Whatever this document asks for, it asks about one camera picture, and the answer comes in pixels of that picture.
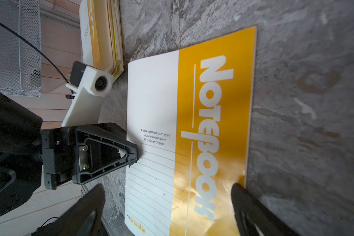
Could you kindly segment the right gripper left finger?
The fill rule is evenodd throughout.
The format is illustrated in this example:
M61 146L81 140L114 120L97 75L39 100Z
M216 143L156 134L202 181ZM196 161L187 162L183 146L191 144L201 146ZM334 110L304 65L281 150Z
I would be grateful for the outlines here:
M105 205L105 190L98 184L55 222L37 228L33 236L97 236Z

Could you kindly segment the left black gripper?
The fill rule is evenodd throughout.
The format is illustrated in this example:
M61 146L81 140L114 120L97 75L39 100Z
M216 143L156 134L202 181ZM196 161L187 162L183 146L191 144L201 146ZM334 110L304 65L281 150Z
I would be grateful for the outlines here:
M115 123L43 129L40 132L44 186L86 184L139 160L138 147Z

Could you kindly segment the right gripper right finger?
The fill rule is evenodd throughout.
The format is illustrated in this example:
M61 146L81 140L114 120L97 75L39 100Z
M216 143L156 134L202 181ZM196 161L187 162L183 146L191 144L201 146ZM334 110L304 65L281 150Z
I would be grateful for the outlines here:
M241 236L298 235L242 185L235 183L232 186L231 200Z

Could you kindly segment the cream notebook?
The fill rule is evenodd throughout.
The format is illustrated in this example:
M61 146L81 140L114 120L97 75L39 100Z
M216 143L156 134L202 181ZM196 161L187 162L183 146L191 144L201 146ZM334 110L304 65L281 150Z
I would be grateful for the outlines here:
M125 224L136 236L237 236L231 189L244 184L255 26L128 65Z

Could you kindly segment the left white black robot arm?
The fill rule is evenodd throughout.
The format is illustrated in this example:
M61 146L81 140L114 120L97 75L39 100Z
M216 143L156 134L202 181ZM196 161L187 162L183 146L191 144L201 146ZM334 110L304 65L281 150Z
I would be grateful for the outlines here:
M139 159L138 147L117 124L41 126L41 117L0 93L0 217L41 185L83 185Z

